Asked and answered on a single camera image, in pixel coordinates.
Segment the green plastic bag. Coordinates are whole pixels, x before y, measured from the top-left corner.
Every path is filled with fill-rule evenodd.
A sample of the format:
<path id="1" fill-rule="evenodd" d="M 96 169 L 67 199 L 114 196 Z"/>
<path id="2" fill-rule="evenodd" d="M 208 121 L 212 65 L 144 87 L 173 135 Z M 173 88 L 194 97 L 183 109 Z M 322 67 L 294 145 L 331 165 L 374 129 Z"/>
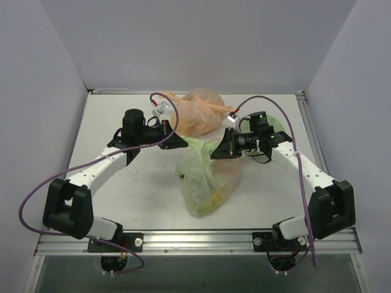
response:
<path id="1" fill-rule="evenodd" d="M 239 159 L 211 159 L 216 141 L 185 137 L 189 150 L 176 164 L 181 194 L 193 217 L 203 217 L 224 204 L 240 177 Z"/>

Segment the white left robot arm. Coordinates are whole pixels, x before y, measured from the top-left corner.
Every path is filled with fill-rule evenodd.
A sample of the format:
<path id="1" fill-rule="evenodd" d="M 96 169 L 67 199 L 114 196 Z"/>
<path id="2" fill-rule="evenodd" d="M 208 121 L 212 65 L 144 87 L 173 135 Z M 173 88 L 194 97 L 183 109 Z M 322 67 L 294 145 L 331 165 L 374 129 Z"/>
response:
<path id="1" fill-rule="evenodd" d="M 67 179 L 54 179 L 50 183 L 43 213 L 44 226 L 75 239 L 100 238 L 110 251 L 120 249 L 123 245 L 121 224 L 95 216 L 92 198 L 106 181 L 136 158 L 142 146 L 150 145 L 162 150 L 188 147 L 167 120 L 149 126 L 141 110 L 127 110 L 122 127 L 100 154 L 98 162 Z"/>

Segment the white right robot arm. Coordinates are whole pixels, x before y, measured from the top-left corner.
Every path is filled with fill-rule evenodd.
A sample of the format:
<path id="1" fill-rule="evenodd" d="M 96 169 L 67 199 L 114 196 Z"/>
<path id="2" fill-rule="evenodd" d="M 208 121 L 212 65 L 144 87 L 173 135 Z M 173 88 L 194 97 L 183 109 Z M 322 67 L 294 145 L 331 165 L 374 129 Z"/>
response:
<path id="1" fill-rule="evenodd" d="M 250 131 L 226 128 L 223 139 L 211 154 L 213 160 L 236 159 L 244 151 L 259 151 L 281 166 L 299 185 L 307 209 L 304 215 L 273 225 L 272 245 L 286 249 L 293 239 L 324 239 L 356 223 L 354 189 L 348 181 L 337 181 L 323 172 L 294 145 L 284 131 L 276 132 L 266 112 L 246 117 Z"/>

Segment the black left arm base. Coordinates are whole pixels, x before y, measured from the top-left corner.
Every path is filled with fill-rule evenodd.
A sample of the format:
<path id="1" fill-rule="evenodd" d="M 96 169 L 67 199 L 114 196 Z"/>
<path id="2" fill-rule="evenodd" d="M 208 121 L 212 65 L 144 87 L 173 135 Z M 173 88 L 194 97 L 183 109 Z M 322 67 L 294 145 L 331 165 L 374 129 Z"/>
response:
<path id="1" fill-rule="evenodd" d="M 112 240 L 89 239 L 87 252 L 101 253 L 103 274 L 119 275 L 144 268 L 144 260 L 138 255 L 143 251 L 143 245 L 144 233 L 124 232 L 119 225 Z"/>

